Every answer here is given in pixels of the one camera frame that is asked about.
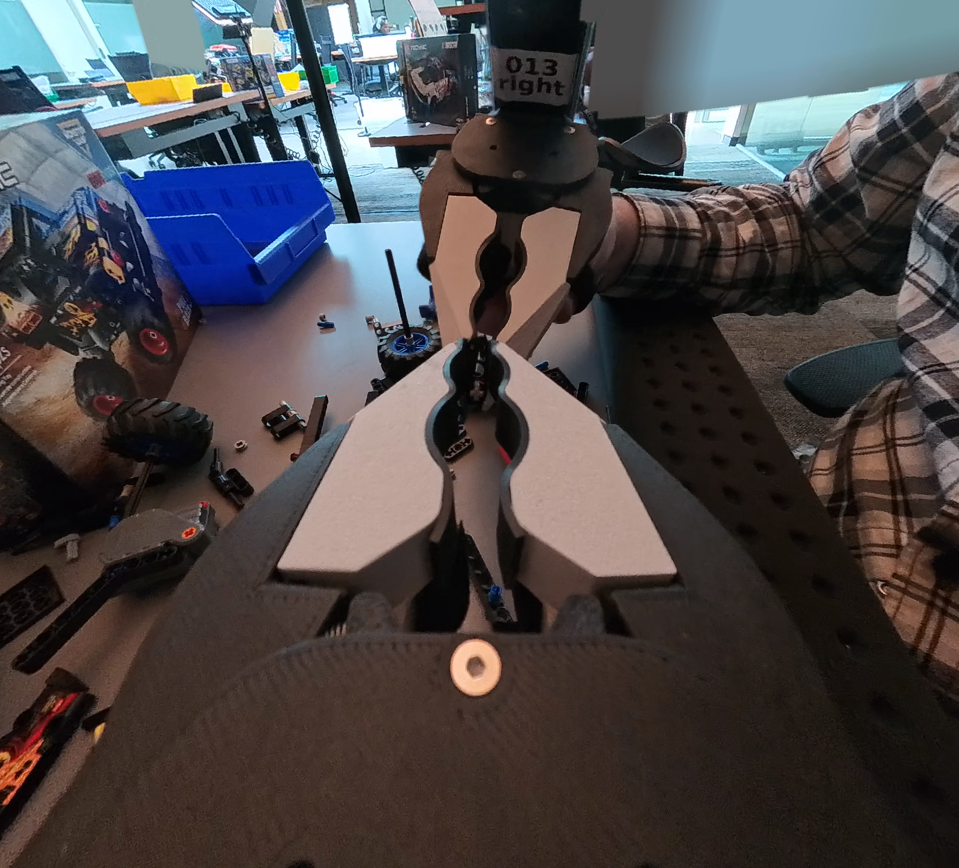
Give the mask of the black straight toy beam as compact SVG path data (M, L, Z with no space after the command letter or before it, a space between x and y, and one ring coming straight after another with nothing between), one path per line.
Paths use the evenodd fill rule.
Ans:
M24 674L43 668L73 638L107 601L133 584L156 562L151 552L120 560L103 568L102 573L71 602L39 635L26 646L11 667Z

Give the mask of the grey toy motor block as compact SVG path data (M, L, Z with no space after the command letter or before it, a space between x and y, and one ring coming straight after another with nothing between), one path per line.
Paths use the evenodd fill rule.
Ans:
M220 530L209 502L154 508L121 520L104 538L102 595L106 599L181 579Z

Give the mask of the black orange flame toy panel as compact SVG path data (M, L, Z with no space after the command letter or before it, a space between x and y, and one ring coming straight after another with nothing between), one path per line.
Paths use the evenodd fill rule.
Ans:
M57 668L1 739L1 833L13 824L95 701L83 681Z

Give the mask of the dark printed box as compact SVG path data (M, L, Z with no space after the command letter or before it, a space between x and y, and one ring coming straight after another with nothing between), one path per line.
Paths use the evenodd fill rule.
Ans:
M406 118L453 127L478 110L478 49L472 33L404 38L397 62Z

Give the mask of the black swivel chair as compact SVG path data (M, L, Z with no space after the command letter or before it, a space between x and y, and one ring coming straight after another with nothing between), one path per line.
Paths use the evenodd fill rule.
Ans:
M625 142L603 135L598 140L598 165L611 173L611 187L677 189L687 155L685 133L672 122L659 122Z

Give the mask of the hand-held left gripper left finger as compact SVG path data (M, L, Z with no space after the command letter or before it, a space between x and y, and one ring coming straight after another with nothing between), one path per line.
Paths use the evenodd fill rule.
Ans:
M456 415L443 347L348 429L277 563L286 580L409 602L414 626L459 624L453 483L438 431Z

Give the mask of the black metal pole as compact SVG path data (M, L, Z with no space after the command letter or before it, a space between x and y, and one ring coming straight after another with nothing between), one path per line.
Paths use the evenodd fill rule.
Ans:
M361 222L362 217L343 155L342 143L331 108L326 83L322 77L321 65L304 0L284 1L292 21L297 45L301 50L301 62L306 72L319 127L322 131L329 162L337 183L344 215L348 223L358 224Z

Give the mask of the black toy truck chassis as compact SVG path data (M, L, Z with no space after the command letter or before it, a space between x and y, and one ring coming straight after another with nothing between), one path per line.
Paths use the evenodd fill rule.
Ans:
M463 414L489 411L499 402L500 388L508 378L498 340L486 335L460 339L447 369Z

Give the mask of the dark wooden table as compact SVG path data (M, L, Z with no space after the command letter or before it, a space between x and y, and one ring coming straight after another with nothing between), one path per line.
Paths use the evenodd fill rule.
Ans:
M457 127L441 126L432 122L414 122L401 118L368 136L371 147L414 148L448 147L458 134Z

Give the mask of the person's right hand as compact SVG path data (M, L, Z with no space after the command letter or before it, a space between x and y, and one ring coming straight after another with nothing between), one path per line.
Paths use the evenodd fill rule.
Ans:
M570 284L555 319L558 323L569 322L596 294L617 287L638 251L641 227L641 197L626 193L614 195L605 237L591 261Z

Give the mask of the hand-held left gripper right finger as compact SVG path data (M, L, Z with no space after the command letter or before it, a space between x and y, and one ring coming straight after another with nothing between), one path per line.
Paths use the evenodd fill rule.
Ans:
M573 596L672 584L677 568L606 423L499 346L499 567L521 626Z

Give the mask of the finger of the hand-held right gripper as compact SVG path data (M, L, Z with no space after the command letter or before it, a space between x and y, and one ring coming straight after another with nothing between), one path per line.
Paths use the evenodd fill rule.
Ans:
M442 345L477 334L475 308L483 288L479 262L492 239L493 210L475 196L450 195L430 266Z
M569 293L569 264L580 214L551 207L526 216L519 243L518 275L507 288L508 316L499 341L528 359L543 339Z

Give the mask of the long black toy axle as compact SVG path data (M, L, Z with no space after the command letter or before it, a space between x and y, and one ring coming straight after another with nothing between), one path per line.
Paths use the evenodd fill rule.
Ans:
M394 260L393 251L391 249L385 249L385 255L388 263L388 268L390 272L390 279L393 288L394 297L397 303L398 312L400 315L400 320L403 328L404 339L408 344L411 344L413 341L412 327L409 322L409 315L406 310L401 284L399 281L399 276Z

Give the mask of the yellow bin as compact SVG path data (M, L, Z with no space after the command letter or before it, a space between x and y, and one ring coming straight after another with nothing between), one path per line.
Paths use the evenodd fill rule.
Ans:
M192 74L164 76L126 83L130 96L143 107L171 105L193 101L194 90L198 86Z

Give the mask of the monster truck toy set box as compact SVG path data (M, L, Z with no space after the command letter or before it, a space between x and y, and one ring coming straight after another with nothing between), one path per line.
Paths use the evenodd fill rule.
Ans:
M121 403L166 397L198 305L78 110L1 123L2 528L80 510L123 474Z

